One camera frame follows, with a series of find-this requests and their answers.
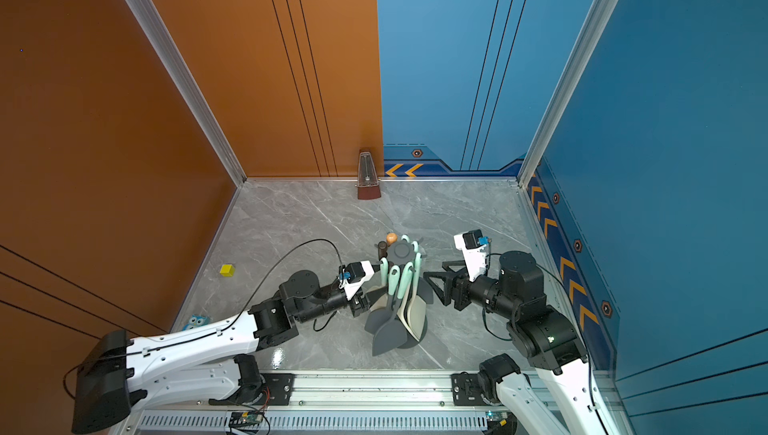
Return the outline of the grey kitchen utensil rack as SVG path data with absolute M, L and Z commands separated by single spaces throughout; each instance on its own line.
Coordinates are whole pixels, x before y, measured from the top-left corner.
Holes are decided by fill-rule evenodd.
M 364 326 L 373 335 L 374 356 L 418 345 L 427 333 L 427 306 L 433 302 L 416 240 L 390 234 L 379 251 L 382 286 L 369 293 L 373 305 Z

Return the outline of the grey turner mint handle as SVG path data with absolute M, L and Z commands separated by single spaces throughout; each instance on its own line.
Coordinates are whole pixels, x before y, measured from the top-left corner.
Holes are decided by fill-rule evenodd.
M 410 286 L 413 276 L 413 263 L 408 262 L 403 270 L 395 265 L 390 270 L 388 301 L 384 312 L 383 323 L 374 334 L 372 355 L 379 356 L 400 347 L 407 341 L 407 331 L 397 318 L 406 289 Z

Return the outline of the cream spatula mint handle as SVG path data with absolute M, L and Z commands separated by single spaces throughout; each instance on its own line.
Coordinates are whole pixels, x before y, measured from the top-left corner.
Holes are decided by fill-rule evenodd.
M 418 295 L 419 281 L 421 277 L 422 256 L 420 253 L 416 254 L 414 261 L 414 276 L 412 280 L 412 288 L 410 290 L 410 301 L 407 304 L 404 315 L 401 317 L 406 330 L 418 344 L 426 329 L 426 302 Z

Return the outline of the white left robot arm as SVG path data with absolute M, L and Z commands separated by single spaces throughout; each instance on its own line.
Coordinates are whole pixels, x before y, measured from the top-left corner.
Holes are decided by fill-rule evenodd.
M 354 262 L 328 285 L 300 270 L 272 297 L 219 322 L 151 337 L 104 335 L 74 370 L 72 432 L 92 434 L 135 411 L 198 397 L 218 405 L 257 400 L 264 383 L 255 352 L 297 337 L 299 324 L 323 315 L 368 311 L 373 300 L 363 285 L 376 269 Z

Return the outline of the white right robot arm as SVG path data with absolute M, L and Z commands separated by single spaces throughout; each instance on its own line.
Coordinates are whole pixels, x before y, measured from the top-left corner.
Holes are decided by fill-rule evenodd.
M 471 279 L 468 269 L 454 262 L 444 263 L 442 271 L 428 272 L 425 278 L 443 305 L 461 311 L 476 304 L 505 319 L 512 344 L 535 368 L 559 411 L 553 413 L 545 405 L 508 355 L 479 366 L 477 378 L 486 401 L 506 408 L 530 434 L 619 433 L 579 328 L 548 303 L 545 272 L 532 254 L 501 254 L 495 278 Z

